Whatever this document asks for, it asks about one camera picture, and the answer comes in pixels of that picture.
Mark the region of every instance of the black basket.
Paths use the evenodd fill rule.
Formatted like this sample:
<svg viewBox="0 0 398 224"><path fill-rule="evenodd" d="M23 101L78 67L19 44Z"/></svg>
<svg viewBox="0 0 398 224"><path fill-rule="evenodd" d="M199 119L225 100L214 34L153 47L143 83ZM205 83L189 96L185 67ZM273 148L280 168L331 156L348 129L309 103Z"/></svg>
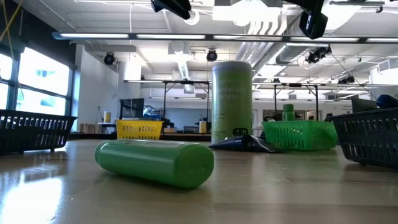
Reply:
<svg viewBox="0 0 398 224"><path fill-rule="evenodd" d="M0 110L0 154L65 146L75 117Z"/></svg>
<svg viewBox="0 0 398 224"><path fill-rule="evenodd" d="M398 108L331 117L348 160L398 169Z"/></svg>

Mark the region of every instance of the yellow plastic basket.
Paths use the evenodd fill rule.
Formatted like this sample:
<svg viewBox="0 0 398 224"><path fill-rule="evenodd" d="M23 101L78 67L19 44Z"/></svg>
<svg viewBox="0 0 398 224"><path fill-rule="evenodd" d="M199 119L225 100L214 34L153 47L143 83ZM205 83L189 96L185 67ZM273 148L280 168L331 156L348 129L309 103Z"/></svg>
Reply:
<svg viewBox="0 0 398 224"><path fill-rule="evenodd" d="M116 120L118 139L159 140L163 121Z"/></svg>

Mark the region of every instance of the window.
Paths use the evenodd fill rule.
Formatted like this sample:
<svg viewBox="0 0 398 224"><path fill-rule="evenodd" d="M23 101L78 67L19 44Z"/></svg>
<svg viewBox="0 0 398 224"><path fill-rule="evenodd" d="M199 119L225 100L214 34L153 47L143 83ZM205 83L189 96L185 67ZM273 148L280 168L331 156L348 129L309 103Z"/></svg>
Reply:
<svg viewBox="0 0 398 224"><path fill-rule="evenodd" d="M65 115L66 99L32 90L18 89L17 110Z"/></svg>
<svg viewBox="0 0 398 224"><path fill-rule="evenodd" d="M21 54L19 82L61 95L68 93L69 68L32 49Z"/></svg>
<svg viewBox="0 0 398 224"><path fill-rule="evenodd" d="M8 86L0 84L0 109L6 109L8 97Z"/></svg>
<svg viewBox="0 0 398 224"><path fill-rule="evenodd" d="M0 54L0 77L4 80L11 78L12 59Z"/></svg>

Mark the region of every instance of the green plastic bottle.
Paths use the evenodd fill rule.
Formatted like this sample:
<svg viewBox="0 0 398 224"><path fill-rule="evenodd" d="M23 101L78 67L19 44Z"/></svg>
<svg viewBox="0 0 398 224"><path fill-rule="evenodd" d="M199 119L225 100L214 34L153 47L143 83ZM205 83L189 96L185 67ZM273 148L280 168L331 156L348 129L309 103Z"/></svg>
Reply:
<svg viewBox="0 0 398 224"><path fill-rule="evenodd" d="M294 121L294 105L284 104L284 112L282 113L282 121Z"/></svg>
<svg viewBox="0 0 398 224"><path fill-rule="evenodd" d="M110 172L187 189L204 183L214 168L213 152L206 146L173 141L103 141L95 161Z"/></svg>

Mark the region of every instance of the table surface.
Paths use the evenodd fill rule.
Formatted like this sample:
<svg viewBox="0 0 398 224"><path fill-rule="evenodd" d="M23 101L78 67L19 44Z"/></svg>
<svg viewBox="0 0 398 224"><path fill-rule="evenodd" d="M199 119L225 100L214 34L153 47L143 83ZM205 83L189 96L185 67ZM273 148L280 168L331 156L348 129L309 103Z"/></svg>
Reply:
<svg viewBox="0 0 398 224"><path fill-rule="evenodd" d="M202 186L123 177L94 160L100 141L0 157L0 223L397 223L398 172L341 149L215 151Z"/></svg>

